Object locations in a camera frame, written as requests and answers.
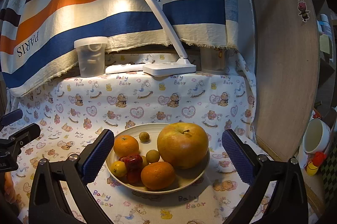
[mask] screw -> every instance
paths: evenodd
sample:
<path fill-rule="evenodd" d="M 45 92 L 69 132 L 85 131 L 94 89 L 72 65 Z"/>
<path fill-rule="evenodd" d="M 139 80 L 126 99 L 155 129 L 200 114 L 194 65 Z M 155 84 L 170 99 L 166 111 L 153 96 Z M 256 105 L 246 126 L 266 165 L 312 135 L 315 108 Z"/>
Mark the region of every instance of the screw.
<path fill-rule="evenodd" d="M 262 161 L 262 162 L 268 160 L 267 156 L 266 156 L 266 155 L 263 155 L 263 154 L 258 155 L 257 158 L 258 158 L 260 161 Z"/>
<path fill-rule="evenodd" d="M 295 158 L 292 158 L 292 159 L 290 160 L 290 162 L 291 162 L 292 164 L 297 164 L 297 163 L 298 163 L 297 159 L 295 159 Z"/>
<path fill-rule="evenodd" d="M 77 160 L 78 157 L 79 156 L 77 154 L 72 154 L 72 155 L 69 156 L 69 160 L 70 161 L 75 161 L 75 160 Z"/>
<path fill-rule="evenodd" d="M 39 164 L 44 165 L 47 162 L 45 158 L 40 159 Z"/>

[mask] white mug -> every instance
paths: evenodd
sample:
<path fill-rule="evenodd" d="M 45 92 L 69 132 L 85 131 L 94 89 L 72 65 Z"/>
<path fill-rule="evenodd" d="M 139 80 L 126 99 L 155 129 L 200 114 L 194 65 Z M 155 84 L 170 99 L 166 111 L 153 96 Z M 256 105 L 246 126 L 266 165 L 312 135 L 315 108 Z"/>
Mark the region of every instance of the white mug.
<path fill-rule="evenodd" d="M 306 153 L 314 154 L 323 152 L 329 143 L 330 128 L 320 119 L 309 121 L 308 127 L 303 136 L 303 150 Z"/>

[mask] blue stripe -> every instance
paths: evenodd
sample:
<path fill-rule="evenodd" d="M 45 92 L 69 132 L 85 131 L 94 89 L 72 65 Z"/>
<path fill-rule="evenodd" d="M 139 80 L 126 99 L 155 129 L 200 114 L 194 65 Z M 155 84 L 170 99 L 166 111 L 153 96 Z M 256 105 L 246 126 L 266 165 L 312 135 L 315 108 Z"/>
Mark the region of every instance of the blue stripe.
<path fill-rule="evenodd" d="M 178 0 L 164 4 L 163 10 L 172 25 L 225 24 L 224 0 Z M 158 29 L 162 27 L 152 12 L 122 12 L 111 15 L 98 22 L 55 35 L 13 74 L 2 74 L 8 88 L 19 87 L 49 62 L 73 50 L 75 40 Z"/>
<path fill-rule="evenodd" d="M 238 0 L 225 0 L 226 20 L 239 22 L 238 18 Z"/>

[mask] striped cloth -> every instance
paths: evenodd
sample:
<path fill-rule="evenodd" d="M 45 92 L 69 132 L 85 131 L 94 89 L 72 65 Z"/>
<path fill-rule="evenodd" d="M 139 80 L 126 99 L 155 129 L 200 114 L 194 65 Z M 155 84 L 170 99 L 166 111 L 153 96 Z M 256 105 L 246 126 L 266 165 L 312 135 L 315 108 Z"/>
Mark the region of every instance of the striped cloth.
<path fill-rule="evenodd" d="M 179 38 L 235 48 L 237 0 L 157 0 Z M 74 41 L 107 36 L 106 52 L 170 44 L 144 0 L 4 0 L 0 60 L 13 96 L 21 97 L 77 64 Z"/>

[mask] plate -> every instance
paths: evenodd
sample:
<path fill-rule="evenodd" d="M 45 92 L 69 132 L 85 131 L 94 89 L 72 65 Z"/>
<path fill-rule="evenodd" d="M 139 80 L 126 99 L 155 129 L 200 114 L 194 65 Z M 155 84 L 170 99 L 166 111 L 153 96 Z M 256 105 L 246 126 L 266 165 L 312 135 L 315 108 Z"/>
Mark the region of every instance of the plate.
<path fill-rule="evenodd" d="M 115 136 L 115 138 L 119 137 L 120 135 L 130 135 L 134 137 L 138 143 L 139 143 L 139 151 L 142 156 L 145 156 L 146 153 L 151 150 L 155 149 L 157 150 L 157 138 L 160 133 L 160 131 L 166 126 L 168 123 L 148 123 L 148 124 L 141 124 L 136 125 L 133 127 L 130 127 L 118 135 Z M 147 143 L 142 143 L 139 140 L 139 133 L 145 131 L 148 132 L 150 135 L 150 141 Z M 157 191 L 149 191 L 149 189 L 146 186 L 135 186 L 128 183 L 128 181 L 124 178 L 117 178 L 115 177 L 109 167 L 111 164 L 115 161 L 117 161 L 119 157 L 115 154 L 114 150 L 112 149 L 107 156 L 107 159 L 105 161 L 106 167 L 109 170 L 112 177 L 117 180 L 120 184 L 124 185 L 125 187 L 145 194 L 168 194 L 180 191 L 191 184 L 193 184 L 195 181 L 197 181 L 205 172 L 205 169 L 208 165 L 208 162 L 210 160 L 210 153 L 207 152 L 207 155 L 203 158 L 203 160 L 195 167 L 189 168 L 189 169 L 175 169 L 176 171 L 176 180 L 168 187 L 163 188 L 161 190 Z"/>

